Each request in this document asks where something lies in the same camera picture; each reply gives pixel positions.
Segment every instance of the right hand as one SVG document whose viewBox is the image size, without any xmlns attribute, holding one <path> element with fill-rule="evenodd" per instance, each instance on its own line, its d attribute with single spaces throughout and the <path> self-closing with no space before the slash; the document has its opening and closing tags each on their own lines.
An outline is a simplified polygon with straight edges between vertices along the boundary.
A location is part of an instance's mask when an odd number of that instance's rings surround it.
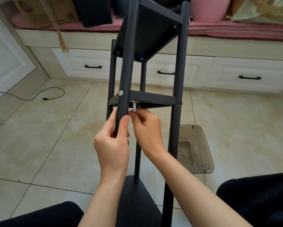
<svg viewBox="0 0 283 227">
<path fill-rule="evenodd" d="M 161 135 L 161 121 L 158 116 L 146 109 L 129 111 L 136 140 L 147 157 L 165 151 Z"/>
</svg>

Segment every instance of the black fabric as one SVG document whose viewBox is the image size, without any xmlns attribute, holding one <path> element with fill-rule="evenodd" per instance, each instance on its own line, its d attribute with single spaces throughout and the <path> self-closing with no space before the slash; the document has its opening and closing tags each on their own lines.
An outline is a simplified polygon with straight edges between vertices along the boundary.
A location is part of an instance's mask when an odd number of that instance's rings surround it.
<svg viewBox="0 0 283 227">
<path fill-rule="evenodd" d="M 254 227 L 283 227 L 283 173 L 231 179 L 216 195 Z"/>
<path fill-rule="evenodd" d="M 77 227 L 83 211 L 74 202 L 63 202 L 41 210 L 0 221 L 0 227 Z"/>
</svg>

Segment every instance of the black drawer handle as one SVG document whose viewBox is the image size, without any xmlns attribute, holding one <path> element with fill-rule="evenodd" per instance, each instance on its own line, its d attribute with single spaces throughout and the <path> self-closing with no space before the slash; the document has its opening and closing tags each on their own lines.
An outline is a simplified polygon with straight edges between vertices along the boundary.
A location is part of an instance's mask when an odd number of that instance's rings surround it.
<svg viewBox="0 0 283 227">
<path fill-rule="evenodd" d="M 261 80 L 261 77 L 258 76 L 256 78 L 250 78 L 250 77 L 244 77 L 244 76 L 238 76 L 240 79 L 248 79 L 248 80 Z"/>
<path fill-rule="evenodd" d="M 167 72 L 157 71 L 157 73 L 158 73 L 158 74 L 175 75 L 175 72 L 173 72 L 173 73 L 167 73 Z"/>
<path fill-rule="evenodd" d="M 98 67 L 91 67 L 91 66 L 88 66 L 88 65 L 86 65 L 85 64 L 85 66 L 84 66 L 85 68 L 102 68 L 102 66 L 100 65 L 100 66 L 98 66 Z"/>
</svg>

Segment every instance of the cardboard box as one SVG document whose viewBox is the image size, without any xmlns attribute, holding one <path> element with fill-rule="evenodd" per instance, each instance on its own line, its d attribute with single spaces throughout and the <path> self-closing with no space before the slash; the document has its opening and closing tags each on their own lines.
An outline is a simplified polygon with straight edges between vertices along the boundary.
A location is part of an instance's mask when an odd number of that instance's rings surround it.
<svg viewBox="0 0 283 227">
<path fill-rule="evenodd" d="M 31 27 L 50 27 L 50 21 L 45 8 L 39 0 L 12 0 L 18 10 L 24 15 Z M 47 0 L 58 25 L 78 22 L 78 15 L 73 0 Z"/>
</svg>

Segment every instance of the tile floor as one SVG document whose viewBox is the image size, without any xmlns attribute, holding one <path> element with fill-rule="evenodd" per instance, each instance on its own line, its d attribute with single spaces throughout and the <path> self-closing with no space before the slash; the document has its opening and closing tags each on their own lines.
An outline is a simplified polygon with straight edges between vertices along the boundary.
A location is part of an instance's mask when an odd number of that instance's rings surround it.
<svg viewBox="0 0 283 227">
<path fill-rule="evenodd" d="M 50 79 L 42 92 L 0 126 L 0 220 L 63 201 L 86 210 L 100 180 L 93 138 L 105 122 L 107 83 Z M 146 91 L 172 94 L 172 89 Z M 232 178 L 283 172 L 283 98 L 184 90 L 181 124 L 200 125 L 206 134 L 215 170 L 196 175 L 213 192 Z M 170 108 L 152 109 L 162 121 L 167 147 Z M 135 142 L 130 123 L 130 162 Z M 164 179 L 142 154 L 140 177 L 162 209 Z M 172 226 L 190 226 L 174 202 Z"/>
</svg>

